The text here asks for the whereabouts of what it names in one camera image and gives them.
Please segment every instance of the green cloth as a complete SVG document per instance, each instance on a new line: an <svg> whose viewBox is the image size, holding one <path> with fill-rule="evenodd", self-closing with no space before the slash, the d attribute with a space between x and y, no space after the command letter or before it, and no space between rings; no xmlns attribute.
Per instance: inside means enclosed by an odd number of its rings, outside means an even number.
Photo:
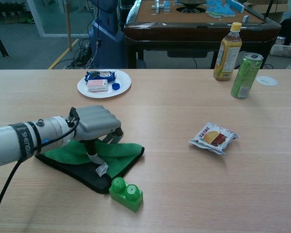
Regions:
<svg viewBox="0 0 291 233"><path fill-rule="evenodd" d="M107 144L96 140L95 145L98 156L109 166L107 174L111 178L122 171L142 151L142 146L135 143ZM92 162L86 154L85 146L75 140L71 140L64 147L46 152L45 156L63 164L78 165Z"/></svg>

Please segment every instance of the green toy block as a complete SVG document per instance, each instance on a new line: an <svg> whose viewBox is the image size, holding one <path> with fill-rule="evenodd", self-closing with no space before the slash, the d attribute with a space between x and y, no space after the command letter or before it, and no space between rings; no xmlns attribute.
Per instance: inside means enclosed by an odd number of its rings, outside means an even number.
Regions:
<svg viewBox="0 0 291 233"><path fill-rule="evenodd" d="M109 188L113 200L126 206L133 212L137 212L140 204L144 201L144 195L134 184L128 184L122 177L116 177Z"/></svg>

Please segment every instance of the robotic arm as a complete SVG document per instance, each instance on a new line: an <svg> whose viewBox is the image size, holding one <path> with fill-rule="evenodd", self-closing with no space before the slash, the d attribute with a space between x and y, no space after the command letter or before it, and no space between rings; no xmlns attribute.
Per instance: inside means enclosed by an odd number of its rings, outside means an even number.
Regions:
<svg viewBox="0 0 291 233"><path fill-rule="evenodd" d="M117 143L122 137L121 122L101 105L71 108L66 119L54 116L0 127L0 166L59 148L71 138L83 142L94 155L94 141Z"/></svg>

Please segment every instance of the yellow floor line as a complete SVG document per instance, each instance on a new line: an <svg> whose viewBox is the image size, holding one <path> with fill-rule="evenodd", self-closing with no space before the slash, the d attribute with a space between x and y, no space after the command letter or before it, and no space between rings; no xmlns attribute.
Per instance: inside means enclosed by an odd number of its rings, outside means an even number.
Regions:
<svg viewBox="0 0 291 233"><path fill-rule="evenodd" d="M72 47L79 41L79 39L76 39L75 41L73 41L72 43ZM53 62L53 64L48 68L48 69L53 69L54 66L56 66L56 64L69 52L69 48L67 48L63 53L62 55L60 55L56 60L55 62Z"/></svg>

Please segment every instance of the gray floor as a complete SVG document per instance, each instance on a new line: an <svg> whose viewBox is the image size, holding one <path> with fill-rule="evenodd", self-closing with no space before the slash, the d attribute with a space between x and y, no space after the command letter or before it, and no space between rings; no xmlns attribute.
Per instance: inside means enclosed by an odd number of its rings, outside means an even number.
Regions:
<svg viewBox="0 0 291 233"><path fill-rule="evenodd" d="M35 25L30 24L4 24L0 21L0 37L10 55L3 58L0 53L0 69L47 69L68 47L67 38L41 38ZM77 48L78 45L63 60L71 58ZM240 53L238 64L243 54ZM210 68L211 58L212 53L206 58L196 58L198 68ZM267 59L275 69L284 69L290 61L291 58L276 56ZM55 68L61 69L70 62L62 62ZM145 51L145 62L147 68L195 68L192 58L169 58L164 51Z"/></svg>

